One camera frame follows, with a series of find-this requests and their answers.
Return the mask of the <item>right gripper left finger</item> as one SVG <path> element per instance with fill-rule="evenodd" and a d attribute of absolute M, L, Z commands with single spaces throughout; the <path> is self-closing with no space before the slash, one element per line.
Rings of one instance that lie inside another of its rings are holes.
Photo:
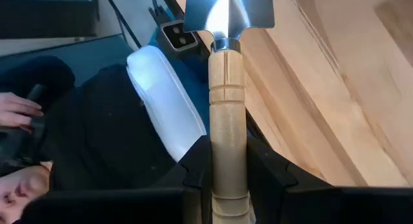
<path fill-rule="evenodd" d="M 212 148 L 200 137 L 155 185 L 49 192 L 17 224 L 212 224 Z"/>

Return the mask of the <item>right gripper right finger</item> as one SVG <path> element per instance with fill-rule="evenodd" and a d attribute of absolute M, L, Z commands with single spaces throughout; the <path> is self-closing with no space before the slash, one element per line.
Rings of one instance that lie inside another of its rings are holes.
<path fill-rule="evenodd" d="M 255 138 L 247 169 L 257 224 L 413 224 L 413 188 L 333 186 Z"/>

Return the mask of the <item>person's hand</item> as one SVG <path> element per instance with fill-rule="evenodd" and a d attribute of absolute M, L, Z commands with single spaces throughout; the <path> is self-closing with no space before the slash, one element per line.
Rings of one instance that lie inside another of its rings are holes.
<path fill-rule="evenodd" d="M 20 128 L 29 133 L 33 117 L 42 117 L 42 107 L 36 102 L 12 92 L 0 92 L 0 127 Z"/>

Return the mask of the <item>white rounded bar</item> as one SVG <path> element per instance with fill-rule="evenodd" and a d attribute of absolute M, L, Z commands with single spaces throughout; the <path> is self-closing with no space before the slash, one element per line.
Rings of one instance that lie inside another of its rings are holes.
<path fill-rule="evenodd" d="M 207 134 L 190 96 L 164 53 L 155 46 L 144 46 L 130 54 L 126 71 L 166 151 L 178 162 Z"/>

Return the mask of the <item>person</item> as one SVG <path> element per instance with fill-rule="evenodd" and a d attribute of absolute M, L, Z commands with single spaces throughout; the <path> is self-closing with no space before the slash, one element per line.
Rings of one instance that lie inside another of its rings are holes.
<path fill-rule="evenodd" d="M 0 224 L 16 224 L 49 192 L 146 188 L 174 166 L 125 66 L 74 82 L 72 69 L 53 56 L 0 73 L 0 92 L 36 102 L 45 119 L 40 161 L 0 169 Z"/>

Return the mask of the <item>black cabinet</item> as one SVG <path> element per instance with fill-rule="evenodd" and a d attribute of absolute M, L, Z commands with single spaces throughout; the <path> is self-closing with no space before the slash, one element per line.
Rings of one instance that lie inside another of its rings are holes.
<path fill-rule="evenodd" d="M 0 39 L 94 37 L 98 0 L 0 0 Z"/>

